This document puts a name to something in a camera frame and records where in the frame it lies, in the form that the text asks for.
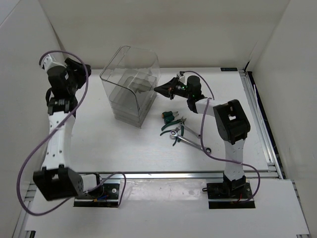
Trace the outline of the large ratchet wrench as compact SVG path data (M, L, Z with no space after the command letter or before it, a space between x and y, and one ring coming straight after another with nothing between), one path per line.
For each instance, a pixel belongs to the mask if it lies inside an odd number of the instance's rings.
M181 136L181 135L178 134L175 130L172 130L172 131L170 132L170 137L171 137L171 138L176 138L176 140L179 139L179 140L181 140L182 142L184 142L184 143L186 143L186 144L188 144L188 145L190 145L190 146L192 146L192 147L195 147L195 148L197 148L197 149L203 151L203 148L202 148L202 146L201 146L200 144L198 144L198 143L196 143L196 142L194 142L194 141L192 141L192 140L190 140L190 139L187 139L187 138L185 138L184 136Z

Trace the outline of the small ratchet wrench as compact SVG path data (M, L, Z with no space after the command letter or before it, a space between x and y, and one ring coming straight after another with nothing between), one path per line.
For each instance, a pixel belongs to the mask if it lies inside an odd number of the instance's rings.
M183 122L180 122L179 125L182 126L186 131L188 131L191 134L195 135L197 138L201 138L201 135L199 133L195 132L194 130L192 130L191 128L186 126Z

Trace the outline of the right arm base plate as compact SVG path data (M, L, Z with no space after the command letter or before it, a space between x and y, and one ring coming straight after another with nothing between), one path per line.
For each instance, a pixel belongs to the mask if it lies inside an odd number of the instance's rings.
M247 182L243 187L229 192L223 182L207 183L202 192L208 196L209 209L255 209L252 190Z

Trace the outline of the clear plastic drawer organizer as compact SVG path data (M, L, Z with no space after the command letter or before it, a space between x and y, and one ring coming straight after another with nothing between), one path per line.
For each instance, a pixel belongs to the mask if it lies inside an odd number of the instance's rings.
M141 128L157 96L158 56L148 49L120 47L100 73L114 117Z

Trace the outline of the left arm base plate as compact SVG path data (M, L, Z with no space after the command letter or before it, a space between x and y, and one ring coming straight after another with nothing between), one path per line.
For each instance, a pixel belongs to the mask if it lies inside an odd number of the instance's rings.
M101 186L76 197L73 206L82 208L118 208L122 203L127 185L126 176L124 174L122 176L123 181L112 179L113 176L105 180L100 175L97 175L97 185Z

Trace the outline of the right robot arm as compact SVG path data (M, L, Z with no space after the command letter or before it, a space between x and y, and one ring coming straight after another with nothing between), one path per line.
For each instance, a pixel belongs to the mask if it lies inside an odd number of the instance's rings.
M200 76L189 76L185 84L180 81L183 76L184 72L181 71L167 83L155 87L154 91L170 100L175 96L187 99L189 110L202 114L202 120L206 116L215 118L217 131L225 145L222 192L226 197L234 198L246 184L243 147L251 130L249 120L238 100L218 102L214 97L208 98L202 94Z

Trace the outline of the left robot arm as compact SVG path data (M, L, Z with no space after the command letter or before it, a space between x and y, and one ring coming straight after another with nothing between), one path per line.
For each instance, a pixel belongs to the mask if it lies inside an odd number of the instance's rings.
M41 60L51 85L46 94L50 133L41 169L33 173L33 181L47 201L78 197L88 192L93 198L104 193L97 174L80 175L70 167L70 146L78 105L76 92L91 74L90 66L67 58L64 64L51 55Z

